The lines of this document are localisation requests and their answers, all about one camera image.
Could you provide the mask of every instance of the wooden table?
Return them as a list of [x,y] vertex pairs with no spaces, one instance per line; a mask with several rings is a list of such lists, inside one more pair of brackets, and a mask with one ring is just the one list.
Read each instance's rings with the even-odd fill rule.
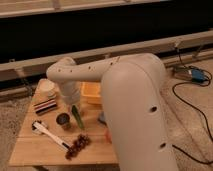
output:
[[[64,131],[56,123],[56,116],[62,112],[68,112],[68,107],[62,101],[58,89],[57,104],[58,109],[48,112],[42,116],[35,114],[33,105],[45,97],[36,89],[32,98],[28,112],[24,119],[21,131],[19,132],[13,153],[11,155],[10,166],[47,166],[47,165],[82,165],[82,164],[115,164],[117,158],[115,156],[112,144],[105,139],[106,126],[97,121],[98,115],[102,111],[101,105],[90,105],[86,103],[84,98],[81,99],[83,122],[85,131],[81,131],[76,121],[71,117],[72,128]],[[48,126],[50,132],[61,137],[68,143],[72,143],[80,133],[86,133],[92,140],[91,145],[82,150],[77,157],[72,160],[65,158],[65,150],[53,142],[46,135],[37,135],[32,132],[32,122],[34,120],[42,120]]]

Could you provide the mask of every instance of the small cup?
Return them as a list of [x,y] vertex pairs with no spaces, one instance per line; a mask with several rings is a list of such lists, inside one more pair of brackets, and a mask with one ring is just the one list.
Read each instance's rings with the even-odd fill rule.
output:
[[41,83],[39,89],[49,99],[56,97],[55,84],[52,81],[48,80],[48,79],[44,80]]
[[71,127],[70,124],[70,116],[67,113],[61,113],[57,116],[56,122],[60,125],[64,130],[67,130]]

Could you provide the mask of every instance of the table leg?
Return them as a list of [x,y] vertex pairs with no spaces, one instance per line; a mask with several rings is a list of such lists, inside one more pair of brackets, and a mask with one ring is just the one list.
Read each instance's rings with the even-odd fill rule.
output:
[[49,171],[44,166],[33,166],[33,168],[35,168],[37,171]]

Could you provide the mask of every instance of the food item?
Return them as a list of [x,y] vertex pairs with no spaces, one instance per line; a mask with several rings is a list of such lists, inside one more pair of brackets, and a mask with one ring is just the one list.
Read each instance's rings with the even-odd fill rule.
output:
[[75,105],[72,106],[72,114],[73,114],[75,120],[77,121],[79,128],[84,130],[84,124],[81,120],[81,116],[80,116],[78,109]]

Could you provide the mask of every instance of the yellow box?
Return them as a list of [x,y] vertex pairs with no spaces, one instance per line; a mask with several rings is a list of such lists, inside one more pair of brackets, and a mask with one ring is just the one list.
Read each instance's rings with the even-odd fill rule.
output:
[[87,103],[101,104],[100,83],[83,82],[81,95],[86,98]]

